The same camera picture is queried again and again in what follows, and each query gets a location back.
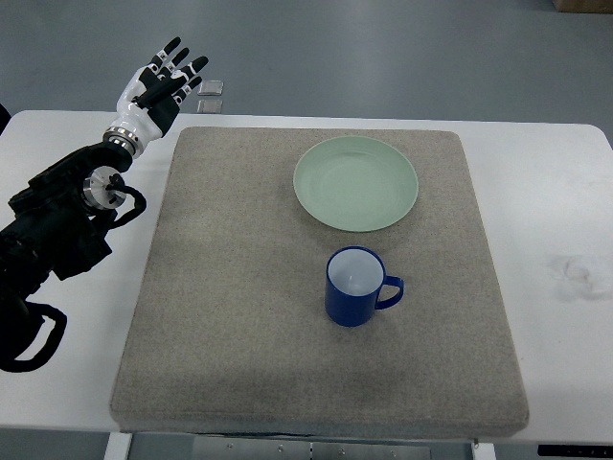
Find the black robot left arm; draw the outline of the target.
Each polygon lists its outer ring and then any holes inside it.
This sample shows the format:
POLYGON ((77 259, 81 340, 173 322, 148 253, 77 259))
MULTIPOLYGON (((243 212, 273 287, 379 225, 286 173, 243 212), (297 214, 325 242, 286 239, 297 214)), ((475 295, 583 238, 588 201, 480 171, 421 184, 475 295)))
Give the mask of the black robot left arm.
POLYGON ((146 210, 122 178, 138 152, 111 136, 68 154, 11 198, 14 220, 1 232, 3 371, 42 367, 63 338, 66 315, 29 296, 51 273, 65 280, 90 270, 111 252, 107 233, 146 210))

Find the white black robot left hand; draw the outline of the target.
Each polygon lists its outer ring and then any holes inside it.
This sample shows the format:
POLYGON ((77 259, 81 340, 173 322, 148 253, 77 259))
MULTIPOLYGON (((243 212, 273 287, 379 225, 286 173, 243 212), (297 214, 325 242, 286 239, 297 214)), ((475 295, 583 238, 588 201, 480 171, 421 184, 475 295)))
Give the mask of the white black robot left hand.
POLYGON ((117 101, 117 117, 104 139, 125 147, 133 158, 169 132, 181 104, 202 82, 200 72, 209 60, 186 61, 190 50, 180 45, 176 37, 158 51, 135 72, 117 101))

